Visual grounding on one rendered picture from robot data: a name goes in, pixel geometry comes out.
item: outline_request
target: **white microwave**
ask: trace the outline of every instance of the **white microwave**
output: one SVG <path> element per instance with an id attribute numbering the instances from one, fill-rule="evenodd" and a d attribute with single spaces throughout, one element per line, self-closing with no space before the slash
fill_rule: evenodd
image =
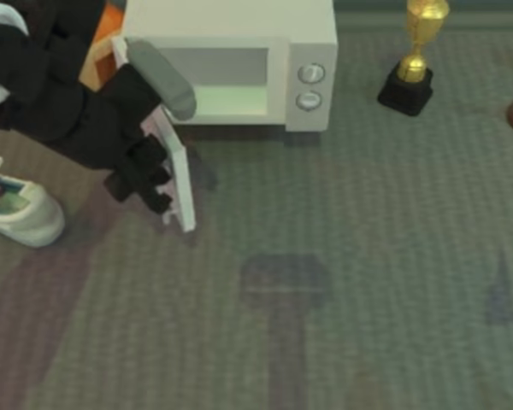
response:
<path id="1" fill-rule="evenodd" d="M 328 127 L 333 0 L 131 0 L 121 36 L 150 42 L 192 85 L 196 114 L 175 125 Z"/>

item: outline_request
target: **gold trophy cup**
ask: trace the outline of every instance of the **gold trophy cup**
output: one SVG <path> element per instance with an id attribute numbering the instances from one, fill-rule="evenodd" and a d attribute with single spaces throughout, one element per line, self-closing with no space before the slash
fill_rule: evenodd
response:
<path id="1" fill-rule="evenodd" d="M 417 116 L 433 95 L 433 72 L 422 49 L 437 37 L 450 7 L 446 0 L 408 0 L 407 9 L 412 51 L 392 70 L 378 101 L 403 114 Z"/>

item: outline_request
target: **gray pad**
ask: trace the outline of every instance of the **gray pad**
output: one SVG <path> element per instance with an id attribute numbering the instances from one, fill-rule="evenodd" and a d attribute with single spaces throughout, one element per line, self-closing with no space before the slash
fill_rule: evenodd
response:
<path id="1" fill-rule="evenodd" d="M 198 105 L 192 86 L 152 44 L 128 39 L 127 59 L 176 119 L 185 121 L 196 114 Z"/>

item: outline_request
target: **black trophy base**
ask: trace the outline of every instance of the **black trophy base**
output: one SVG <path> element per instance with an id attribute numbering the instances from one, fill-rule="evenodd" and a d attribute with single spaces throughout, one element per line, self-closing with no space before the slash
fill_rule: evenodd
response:
<path id="1" fill-rule="evenodd" d="M 416 117 L 433 95 L 431 80 L 433 72 L 428 68 L 426 76 L 419 83 L 407 83 L 397 76 L 399 64 L 390 72 L 378 101 L 396 111 Z"/>

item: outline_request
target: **shoe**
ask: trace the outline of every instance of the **shoe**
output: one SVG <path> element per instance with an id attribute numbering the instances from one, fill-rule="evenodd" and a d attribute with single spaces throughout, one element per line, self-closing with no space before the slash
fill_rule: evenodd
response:
<path id="1" fill-rule="evenodd" d="M 42 185 L 0 175 L 0 233 L 28 247 L 42 248 L 54 243 L 64 228 L 61 206 Z"/>

